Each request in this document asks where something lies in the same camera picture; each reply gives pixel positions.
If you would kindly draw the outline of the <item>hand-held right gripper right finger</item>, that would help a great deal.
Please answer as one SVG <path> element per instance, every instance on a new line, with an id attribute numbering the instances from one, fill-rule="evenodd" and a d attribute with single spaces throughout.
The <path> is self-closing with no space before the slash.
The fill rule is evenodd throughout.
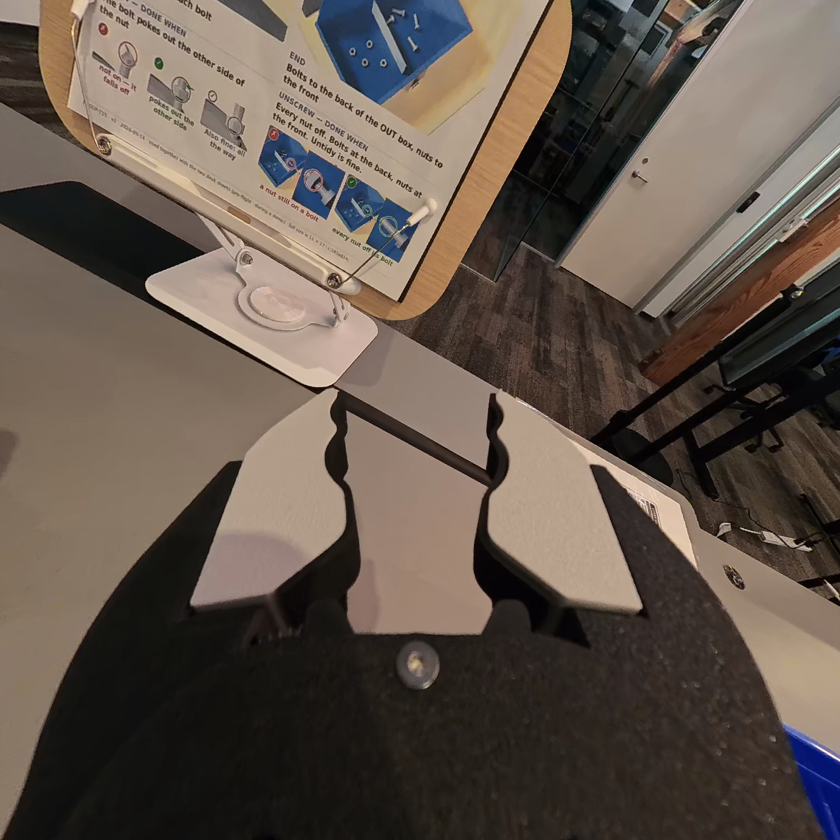
<path id="1" fill-rule="evenodd" d="M 488 489 L 473 571 L 492 604 L 486 630 L 522 620 L 580 636 L 578 611 L 640 616 L 644 606 L 606 502 L 612 478 L 551 421 L 498 392 L 488 407 Z"/>

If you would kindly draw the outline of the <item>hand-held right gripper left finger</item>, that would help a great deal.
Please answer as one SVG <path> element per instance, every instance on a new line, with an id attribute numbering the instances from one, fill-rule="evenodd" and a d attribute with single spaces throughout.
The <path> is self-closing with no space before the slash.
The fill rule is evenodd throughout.
<path id="1" fill-rule="evenodd" d="M 324 391 L 247 451 L 198 575 L 198 612 L 274 603 L 300 627 L 315 602 L 348 612 L 361 572 L 354 499 L 346 480 L 347 411 Z"/>

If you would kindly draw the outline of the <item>black round stand base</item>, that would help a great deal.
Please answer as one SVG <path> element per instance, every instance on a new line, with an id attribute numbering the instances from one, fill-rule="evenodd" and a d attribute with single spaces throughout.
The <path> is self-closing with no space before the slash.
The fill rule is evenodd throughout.
<path id="1" fill-rule="evenodd" d="M 625 463 L 635 466 L 661 484 L 672 487 L 674 485 L 674 473 L 661 452 L 653 453 L 642 460 L 637 459 L 637 454 L 646 449 L 649 443 L 650 441 L 644 435 L 632 428 L 625 428 L 613 436 L 609 449 Z"/>

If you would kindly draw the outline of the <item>white power strip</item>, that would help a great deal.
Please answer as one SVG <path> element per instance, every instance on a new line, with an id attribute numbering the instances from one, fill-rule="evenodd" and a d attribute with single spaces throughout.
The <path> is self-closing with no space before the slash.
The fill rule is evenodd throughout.
<path id="1" fill-rule="evenodd" d="M 724 539 L 727 535 L 735 531 L 744 532 L 748 535 L 759 538 L 763 543 L 777 547 L 783 547 L 788 550 L 810 553 L 813 551 L 814 548 L 813 542 L 810 541 L 808 538 L 798 539 L 793 537 L 782 536 L 770 530 L 756 530 L 745 528 L 743 526 L 733 524 L 729 521 L 724 521 L 718 526 L 716 537 L 718 539 Z"/>

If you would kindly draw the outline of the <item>wooden beam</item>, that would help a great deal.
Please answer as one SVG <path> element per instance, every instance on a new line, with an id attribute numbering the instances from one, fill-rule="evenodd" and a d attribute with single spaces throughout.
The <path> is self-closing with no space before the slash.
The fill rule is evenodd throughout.
<path id="1" fill-rule="evenodd" d="M 656 385 L 666 384 L 766 308 L 784 289 L 825 263 L 838 247 L 839 202 L 835 201 L 772 247 L 673 332 L 639 364 L 641 374 Z"/>

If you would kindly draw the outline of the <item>black metal rolling stand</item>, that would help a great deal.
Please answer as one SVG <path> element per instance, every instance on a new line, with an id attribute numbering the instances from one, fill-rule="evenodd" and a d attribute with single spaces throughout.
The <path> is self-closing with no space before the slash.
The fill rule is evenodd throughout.
<path id="1" fill-rule="evenodd" d="M 681 442 L 704 494 L 721 495 L 709 464 L 738 447 L 749 452 L 783 447 L 776 428 L 794 415 L 809 411 L 838 431 L 838 266 L 825 270 L 804 287 L 784 289 L 766 308 L 746 321 L 703 355 L 635 406 L 616 412 L 591 437 L 609 449 L 613 436 L 661 403 L 682 385 L 715 366 L 720 383 L 713 402 L 654 439 L 637 454 L 642 460 Z"/>

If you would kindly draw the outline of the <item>wooden document stand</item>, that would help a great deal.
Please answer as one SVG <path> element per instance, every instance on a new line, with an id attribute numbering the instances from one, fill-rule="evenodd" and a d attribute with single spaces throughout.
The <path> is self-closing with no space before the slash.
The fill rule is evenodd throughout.
<path id="1" fill-rule="evenodd" d="M 393 301 L 265 228 L 192 183 L 172 183 L 159 166 L 133 152 L 118 154 L 111 136 L 68 103 L 77 65 L 70 1 L 40 2 L 38 57 L 49 98 L 72 135 L 100 160 L 194 212 L 216 241 L 208 255 L 153 274 L 154 301 L 315 389 L 335 385 L 376 338 L 374 319 L 401 321 L 441 298 L 489 213 L 563 74 L 571 45 L 569 2 L 550 9 L 481 142 L 442 226 L 401 301 Z"/>

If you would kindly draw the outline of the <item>blue plastic bin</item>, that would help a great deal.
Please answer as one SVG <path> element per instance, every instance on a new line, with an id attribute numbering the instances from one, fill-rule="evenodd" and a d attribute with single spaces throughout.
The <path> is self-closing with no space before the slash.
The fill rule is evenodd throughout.
<path id="1" fill-rule="evenodd" d="M 839 839 L 839 756 L 784 724 L 805 792 L 823 834 Z"/>

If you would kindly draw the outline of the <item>white door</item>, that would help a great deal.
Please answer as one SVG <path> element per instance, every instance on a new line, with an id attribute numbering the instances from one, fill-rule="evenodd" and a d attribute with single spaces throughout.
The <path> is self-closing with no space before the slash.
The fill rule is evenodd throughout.
<path id="1" fill-rule="evenodd" d="M 559 267 L 635 307 L 838 98 L 839 2 L 742 2 Z"/>

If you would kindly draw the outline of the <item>instruction board on stand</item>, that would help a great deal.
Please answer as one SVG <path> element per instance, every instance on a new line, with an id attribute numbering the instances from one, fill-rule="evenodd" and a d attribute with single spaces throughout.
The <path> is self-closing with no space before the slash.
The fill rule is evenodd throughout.
<path id="1" fill-rule="evenodd" d="M 401 301 L 550 2 L 72 2 L 69 105 Z"/>

